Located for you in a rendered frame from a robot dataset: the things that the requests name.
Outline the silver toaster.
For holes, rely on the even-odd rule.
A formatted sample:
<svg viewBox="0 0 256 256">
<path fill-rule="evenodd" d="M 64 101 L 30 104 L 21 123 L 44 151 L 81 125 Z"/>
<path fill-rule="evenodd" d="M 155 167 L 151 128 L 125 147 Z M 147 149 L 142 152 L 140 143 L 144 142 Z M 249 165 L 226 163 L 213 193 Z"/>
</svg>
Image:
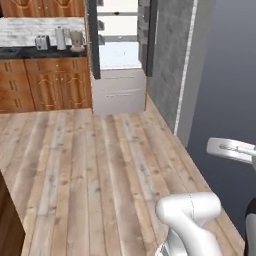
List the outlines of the silver toaster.
<svg viewBox="0 0 256 256">
<path fill-rule="evenodd" d="M 50 38 L 48 35 L 38 35 L 35 38 L 36 49 L 43 51 L 48 50 L 50 47 Z"/>
</svg>

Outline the dark fridge door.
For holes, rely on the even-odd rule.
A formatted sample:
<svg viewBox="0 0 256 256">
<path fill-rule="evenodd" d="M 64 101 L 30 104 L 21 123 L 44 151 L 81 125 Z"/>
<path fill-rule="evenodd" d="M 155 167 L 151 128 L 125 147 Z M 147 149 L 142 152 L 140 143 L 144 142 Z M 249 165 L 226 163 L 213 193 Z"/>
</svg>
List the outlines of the dark fridge door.
<svg viewBox="0 0 256 256">
<path fill-rule="evenodd" d="M 151 77 L 153 74 L 157 15 L 158 0 L 138 0 L 138 58 L 147 77 Z"/>
<path fill-rule="evenodd" d="M 96 0 L 86 0 L 86 18 L 88 26 L 88 45 L 90 49 L 91 71 L 96 80 L 101 78 L 99 41 L 98 41 L 98 20 Z"/>
</svg>

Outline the wooden wall cupboards run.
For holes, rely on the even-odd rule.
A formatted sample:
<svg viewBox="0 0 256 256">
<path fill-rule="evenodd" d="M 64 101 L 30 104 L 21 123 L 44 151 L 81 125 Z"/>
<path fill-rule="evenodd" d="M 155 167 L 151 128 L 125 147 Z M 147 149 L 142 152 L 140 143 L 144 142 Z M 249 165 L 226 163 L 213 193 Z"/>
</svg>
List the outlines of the wooden wall cupboards run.
<svg viewBox="0 0 256 256">
<path fill-rule="evenodd" d="M 0 0 L 7 17 L 83 17 L 84 0 Z"/>
</svg>

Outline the white paper towel roll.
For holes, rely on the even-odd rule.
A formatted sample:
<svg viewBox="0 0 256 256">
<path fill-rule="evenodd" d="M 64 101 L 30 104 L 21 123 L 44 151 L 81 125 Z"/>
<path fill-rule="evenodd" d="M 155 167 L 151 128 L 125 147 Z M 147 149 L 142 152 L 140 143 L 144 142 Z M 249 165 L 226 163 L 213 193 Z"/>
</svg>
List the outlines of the white paper towel roll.
<svg viewBox="0 0 256 256">
<path fill-rule="evenodd" d="M 61 26 L 58 26 L 55 29 L 55 37 L 56 37 L 57 49 L 65 50 L 66 41 L 65 41 L 64 29 Z"/>
</svg>

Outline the brown wooden dining counter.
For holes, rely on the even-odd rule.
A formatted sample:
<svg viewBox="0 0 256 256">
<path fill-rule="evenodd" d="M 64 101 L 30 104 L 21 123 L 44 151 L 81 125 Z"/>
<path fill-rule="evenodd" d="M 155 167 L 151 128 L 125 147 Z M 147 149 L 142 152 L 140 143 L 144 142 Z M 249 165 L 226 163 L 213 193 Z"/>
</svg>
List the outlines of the brown wooden dining counter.
<svg viewBox="0 0 256 256">
<path fill-rule="evenodd" d="M 0 172 L 0 256 L 21 256 L 25 231 Z"/>
</svg>

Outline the wooden base cupboards run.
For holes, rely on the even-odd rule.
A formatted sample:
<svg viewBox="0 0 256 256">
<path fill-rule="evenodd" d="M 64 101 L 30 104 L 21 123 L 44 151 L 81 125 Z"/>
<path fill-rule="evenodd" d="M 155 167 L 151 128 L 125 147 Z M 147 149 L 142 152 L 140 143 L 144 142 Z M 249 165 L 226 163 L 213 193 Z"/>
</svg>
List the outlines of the wooden base cupboards run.
<svg viewBox="0 0 256 256">
<path fill-rule="evenodd" d="M 91 107 L 87 57 L 0 60 L 0 114 Z"/>
</svg>

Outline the white fridge bottom drawer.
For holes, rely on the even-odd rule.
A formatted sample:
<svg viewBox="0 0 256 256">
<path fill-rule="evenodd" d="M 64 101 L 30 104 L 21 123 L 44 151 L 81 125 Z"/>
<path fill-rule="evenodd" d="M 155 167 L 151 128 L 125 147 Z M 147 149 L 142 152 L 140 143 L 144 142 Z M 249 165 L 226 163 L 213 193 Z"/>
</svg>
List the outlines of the white fridge bottom drawer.
<svg viewBox="0 0 256 256">
<path fill-rule="evenodd" d="M 93 113 L 113 115 L 145 110 L 146 76 L 142 69 L 103 70 L 92 79 Z"/>
</svg>

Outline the white open fridge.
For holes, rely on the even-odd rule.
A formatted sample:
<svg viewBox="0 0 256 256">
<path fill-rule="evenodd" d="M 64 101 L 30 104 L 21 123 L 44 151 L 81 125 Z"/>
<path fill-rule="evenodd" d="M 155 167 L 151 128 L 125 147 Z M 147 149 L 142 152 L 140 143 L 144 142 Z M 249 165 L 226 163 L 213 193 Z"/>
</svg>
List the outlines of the white open fridge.
<svg viewBox="0 0 256 256">
<path fill-rule="evenodd" d="M 137 42 L 138 0 L 96 0 L 96 2 L 100 73 L 103 70 L 142 69 L 138 58 L 139 43 Z M 85 21 L 92 88 L 92 79 L 95 78 L 91 71 L 86 0 Z M 149 78 L 146 76 L 145 109 Z"/>
</svg>

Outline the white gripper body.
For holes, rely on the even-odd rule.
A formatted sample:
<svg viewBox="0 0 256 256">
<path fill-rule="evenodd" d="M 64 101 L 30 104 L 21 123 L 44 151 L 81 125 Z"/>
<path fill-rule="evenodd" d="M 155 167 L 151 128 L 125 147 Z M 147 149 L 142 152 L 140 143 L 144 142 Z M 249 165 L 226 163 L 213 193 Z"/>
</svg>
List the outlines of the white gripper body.
<svg viewBox="0 0 256 256">
<path fill-rule="evenodd" d="M 256 145 L 233 139 L 211 137 L 206 151 L 211 155 L 248 164 L 256 160 Z"/>
</svg>

